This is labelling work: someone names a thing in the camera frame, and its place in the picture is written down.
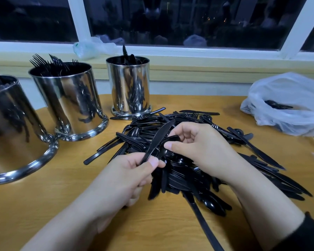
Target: black sleeve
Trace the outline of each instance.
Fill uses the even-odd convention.
[[[314,250],[314,219],[306,212],[305,219],[299,228],[279,243],[272,251],[306,251]]]

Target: white window frame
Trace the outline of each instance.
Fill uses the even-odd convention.
[[[68,0],[77,32],[78,40],[88,40],[90,30],[83,0]],[[306,0],[295,24],[293,25],[281,50],[243,50],[231,48],[186,48],[161,46],[127,46],[135,55],[186,57],[186,58],[223,58],[255,60],[302,60],[314,61],[314,53],[302,52],[301,47],[314,27],[314,0]],[[73,54],[73,44],[0,42],[1,52],[14,53],[58,53]],[[122,53],[117,46],[117,54]]]

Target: window sill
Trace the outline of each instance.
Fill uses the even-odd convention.
[[[135,55],[143,55],[150,59],[150,80],[152,81],[184,81],[184,82],[231,82],[253,83],[256,80],[272,75],[294,71],[314,79],[314,53],[299,53],[294,60],[279,58],[279,52],[268,52],[269,55],[260,58],[238,54],[219,57],[218,53],[211,57],[172,56],[174,52],[165,55],[146,55],[146,51],[134,51]],[[53,53],[63,61],[76,59],[75,54]],[[10,74],[16,77],[28,78],[28,70],[32,67],[30,52],[0,52],[0,74]],[[96,79],[108,79],[105,60],[107,55],[88,60],[93,67]]]

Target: metal container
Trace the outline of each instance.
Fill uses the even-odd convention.
[[[92,66],[86,71],[63,77],[40,77],[36,68],[29,75],[36,82],[56,123],[55,134],[65,141],[80,141],[101,133],[108,118],[102,112]]]
[[[139,62],[147,58],[136,56]],[[140,116],[151,111],[149,94],[149,63],[121,65],[121,56],[106,60],[109,81],[112,87],[113,107],[115,116]]]
[[[17,78],[0,76],[0,184],[21,179],[53,158],[57,139],[48,134]]]

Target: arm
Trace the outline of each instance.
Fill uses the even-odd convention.
[[[117,156],[67,208],[46,224],[22,251],[87,250],[123,206],[133,205],[151,173],[165,164],[155,157],[140,165],[144,153]]]
[[[182,142],[167,142],[166,149],[189,157],[201,170],[230,185],[264,250],[272,249],[301,225],[302,211],[211,126],[182,122],[170,135],[179,135]]]

